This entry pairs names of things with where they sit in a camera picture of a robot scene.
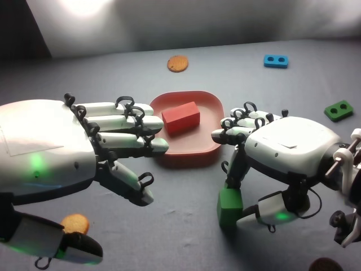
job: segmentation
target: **brown cookie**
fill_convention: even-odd
[[[319,258],[311,264],[309,271],[343,271],[343,269],[332,259]]]
[[[88,219],[79,213],[65,217],[60,224],[64,226],[65,233],[78,232],[87,234],[89,230]]]
[[[188,67],[188,58],[184,55],[172,56],[167,63],[171,72],[183,72]]]

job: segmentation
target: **red block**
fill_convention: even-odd
[[[164,127],[173,136],[199,125],[201,114],[195,102],[186,103],[162,112]]]

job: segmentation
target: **table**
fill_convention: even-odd
[[[178,54],[188,57],[189,67],[171,73],[166,63]],[[289,68],[264,68],[265,54],[289,56]],[[66,92],[81,103],[115,101],[121,95],[149,103],[167,91],[206,90],[218,96],[226,114],[246,101],[278,114],[287,108],[290,115],[318,121],[350,142],[351,132],[360,127],[360,59],[361,42],[305,40],[2,63],[1,104],[62,100]],[[323,110],[342,99],[351,103],[355,115],[332,123]],[[328,225],[334,211],[352,209],[321,184],[315,190],[323,209],[311,219],[278,226],[275,234],[267,228],[222,232],[216,214],[225,179],[220,163],[231,154],[232,147],[223,146],[217,164],[176,171],[161,168],[152,159],[122,160],[137,174],[151,171],[156,178],[151,186],[155,202],[144,208],[93,183],[80,193],[16,209],[57,222],[78,212],[91,221],[89,236],[103,246],[104,261],[82,266],[54,260],[49,269],[54,271],[306,271],[322,256],[335,259],[344,270],[359,270],[361,244],[341,248]],[[251,169],[242,185],[244,205],[284,189],[282,183]],[[312,193],[309,196],[311,213],[319,202]],[[34,257],[5,247],[0,247],[0,259],[3,271],[36,270]]]

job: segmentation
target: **robotic hand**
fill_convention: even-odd
[[[65,103],[25,100],[0,107],[0,242],[48,257],[49,262],[57,258],[98,264],[103,250],[95,240],[66,234],[61,225],[17,212],[14,206],[73,194],[93,180],[146,206],[153,202],[148,188],[153,175],[138,177],[117,159],[161,155],[168,144],[154,136],[162,120],[152,116],[150,106],[135,104],[131,97],[78,105],[70,94],[64,97]]]
[[[361,129],[354,130],[354,142],[349,145],[319,123],[288,116],[288,110],[282,110],[281,115],[257,110],[254,103],[246,102],[244,108],[231,110],[231,117],[221,120],[222,129],[212,133],[214,142],[235,146],[231,161],[222,163],[227,174],[225,188],[239,190],[251,167],[288,185],[285,191],[265,196],[257,205],[244,209],[234,224],[266,225],[273,233],[275,225],[310,218],[322,207],[320,196],[312,189],[321,182],[341,191],[346,202],[357,207],[352,215],[338,211],[331,217],[330,224],[338,228],[335,241],[346,247],[361,240],[361,151],[356,150]],[[310,207],[309,190],[317,195],[320,206],[314,214],[302,216]]]

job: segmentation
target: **red plate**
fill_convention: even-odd
[[[201,113],[200,125],[189,132],[171,137],[165,129],[157,134],[169,144],[165,155],[157,161],[166,167],[204,167],[217,161],[220,145],[213,142],[211,132],[220,129],[224,118],[221,101],[205,91],[180,91],[162,94],[151,102],[154,115],[162,118],[162,111],[195,102]]]

